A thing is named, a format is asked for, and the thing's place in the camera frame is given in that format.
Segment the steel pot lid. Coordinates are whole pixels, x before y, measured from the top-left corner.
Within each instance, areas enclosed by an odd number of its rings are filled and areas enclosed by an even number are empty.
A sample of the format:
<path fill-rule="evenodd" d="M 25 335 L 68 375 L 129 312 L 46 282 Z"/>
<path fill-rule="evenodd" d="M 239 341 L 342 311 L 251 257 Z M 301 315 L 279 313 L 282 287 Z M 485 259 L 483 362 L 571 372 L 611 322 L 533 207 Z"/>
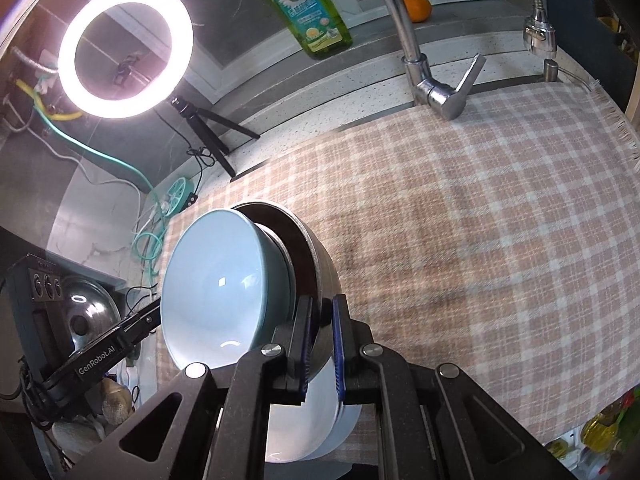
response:
<path fill-rule="evenodd" d="M 99 283 L 79 275 L 67 275 L 63 278 L 62 289 L 63 312 L 75 352 L 87 347 L 120 321 L 116 302 Z"/>

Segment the green dish soap bottle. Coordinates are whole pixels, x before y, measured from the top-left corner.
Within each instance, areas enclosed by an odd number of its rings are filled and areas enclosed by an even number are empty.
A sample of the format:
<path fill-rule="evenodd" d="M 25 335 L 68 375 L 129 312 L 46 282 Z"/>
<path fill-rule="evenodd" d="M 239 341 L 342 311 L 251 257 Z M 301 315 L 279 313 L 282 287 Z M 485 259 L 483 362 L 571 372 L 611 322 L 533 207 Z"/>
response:
<path fill-rule="evenodd" d="M 270 0 L 300 47 L 316 60 L 352 46 L 352 35 L 332 0 Z"/>

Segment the white floral plate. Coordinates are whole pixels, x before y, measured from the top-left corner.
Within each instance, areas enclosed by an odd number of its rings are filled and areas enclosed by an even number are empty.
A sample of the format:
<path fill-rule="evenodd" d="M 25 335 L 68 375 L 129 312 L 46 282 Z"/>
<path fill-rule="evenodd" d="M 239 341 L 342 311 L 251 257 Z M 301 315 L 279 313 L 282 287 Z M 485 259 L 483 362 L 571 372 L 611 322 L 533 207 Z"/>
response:
<path fill-rule="evenodd" d="M 338 400 L 332 359 L 311 379 L 300 405 L 270 408 L 265 461 L 272 464 L 314 460 L 331 453 L 352 433 L 361 405 Z"/>

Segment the light blue ceramic bowl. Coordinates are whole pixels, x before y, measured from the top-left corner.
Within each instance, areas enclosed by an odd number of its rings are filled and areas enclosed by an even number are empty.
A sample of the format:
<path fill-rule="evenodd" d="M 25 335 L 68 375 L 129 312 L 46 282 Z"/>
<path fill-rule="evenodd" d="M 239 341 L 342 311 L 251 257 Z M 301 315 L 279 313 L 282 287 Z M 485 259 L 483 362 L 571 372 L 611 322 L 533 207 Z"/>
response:
<path fill-rule="evenodd" d="M 160 293 L 168 353 L 180 370 L 234 364 L 271 341 L 295 297 L 294 271 L 274 239 L 239 211 L 209 211 L 169 258 Z"/>

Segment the black tripod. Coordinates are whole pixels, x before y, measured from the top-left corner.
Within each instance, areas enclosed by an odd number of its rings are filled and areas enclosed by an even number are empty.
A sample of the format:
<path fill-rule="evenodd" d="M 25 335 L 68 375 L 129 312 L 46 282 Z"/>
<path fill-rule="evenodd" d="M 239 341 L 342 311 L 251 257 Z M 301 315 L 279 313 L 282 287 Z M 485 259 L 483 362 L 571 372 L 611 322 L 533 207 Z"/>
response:
<path fill-rule="evenodd" d="M 260 135 L 249 128 L 241 126 L 236 122 L 232 122 L 232 120 L 228 118 L 222 117 L 212 110 L 197 107 L 182 96 L 172 96 L 168 99 L 168 103 L 186 121 L 195 135 L 210 151 L 210 154 L 213 155 L 216 162 L 224 168 L 224 171 L 228 176 L 231 179 L 234 179 L 236 177 L 236 171 L 232 167 L 231 162 L 228 161 L 228 156 L 231 154 L 231 148 L 221 140 L 217 133 L 214 133 L 214 130 L 209 127 L 208 121 L 211 120 L 212 122 L 216 122 L 216 124 L 222 125 L 228 130 L 236 131 L 253 140 L 259 140 Z"/>

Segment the large dark metal bowl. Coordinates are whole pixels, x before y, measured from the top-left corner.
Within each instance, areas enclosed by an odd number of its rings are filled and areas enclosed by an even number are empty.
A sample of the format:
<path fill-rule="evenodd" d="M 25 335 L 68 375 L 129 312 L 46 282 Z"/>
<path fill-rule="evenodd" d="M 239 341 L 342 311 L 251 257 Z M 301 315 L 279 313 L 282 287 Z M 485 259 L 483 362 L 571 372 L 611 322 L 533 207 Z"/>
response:
<path fill-rule="evenodd" d="M 310 227 L 284 207 L 253 200 L 233 209 L 273 232 L 293 265 L 296 297 L 314 297 L 318 328 L 309 359 L 309 379 L 314 379 L 333 354 L 331 315 L 323 313 L 323 301 L 342 292 L 333 260 Z"/>

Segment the chrome faucet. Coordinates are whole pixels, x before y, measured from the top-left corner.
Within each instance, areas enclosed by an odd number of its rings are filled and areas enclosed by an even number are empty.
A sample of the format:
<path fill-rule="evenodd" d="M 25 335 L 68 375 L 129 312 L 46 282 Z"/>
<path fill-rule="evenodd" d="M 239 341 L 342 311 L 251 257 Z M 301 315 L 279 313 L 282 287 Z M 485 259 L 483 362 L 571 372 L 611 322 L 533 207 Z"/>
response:
<path fill-rule="evenodd" d="M 404 54 L 402 62 L 410 81 L 414 102 L 428 105 L 447 120 L 458 118 L 465 109 L 466 100 L 480 76 L 486 58 L 477 53 L 456 88 L 439 82 L 432 75 L 427 56 L 420 49 L 404 0 L 383 1 L 397 30 Z"/>

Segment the orange fruit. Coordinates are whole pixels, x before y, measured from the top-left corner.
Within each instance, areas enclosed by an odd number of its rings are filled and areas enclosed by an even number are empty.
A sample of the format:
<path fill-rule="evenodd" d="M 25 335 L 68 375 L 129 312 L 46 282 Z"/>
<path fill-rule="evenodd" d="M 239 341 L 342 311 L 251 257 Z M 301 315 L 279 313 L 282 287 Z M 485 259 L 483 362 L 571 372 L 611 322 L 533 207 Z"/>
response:
<path fill-rule="evenodd" d="M 413 23 L 423 23 L 431 17 L 433 6 L 430 0 L 402 1 L 404 2 L 410 21 Z"/>

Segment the plaid beige cloth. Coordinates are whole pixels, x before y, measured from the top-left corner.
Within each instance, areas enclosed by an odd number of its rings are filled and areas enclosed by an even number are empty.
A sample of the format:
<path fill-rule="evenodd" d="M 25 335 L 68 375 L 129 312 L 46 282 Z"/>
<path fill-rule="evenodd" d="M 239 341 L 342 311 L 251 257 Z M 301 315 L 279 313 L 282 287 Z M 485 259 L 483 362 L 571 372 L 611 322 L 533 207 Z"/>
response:
<path fill-rule="evenodd" d="M 541 441 L 639 381 L 639 137 L 600 84 L 413 107 L 300 144 L 173 218 L 268 200 L 330 254 L 350 314 L 458 364 Z"/>

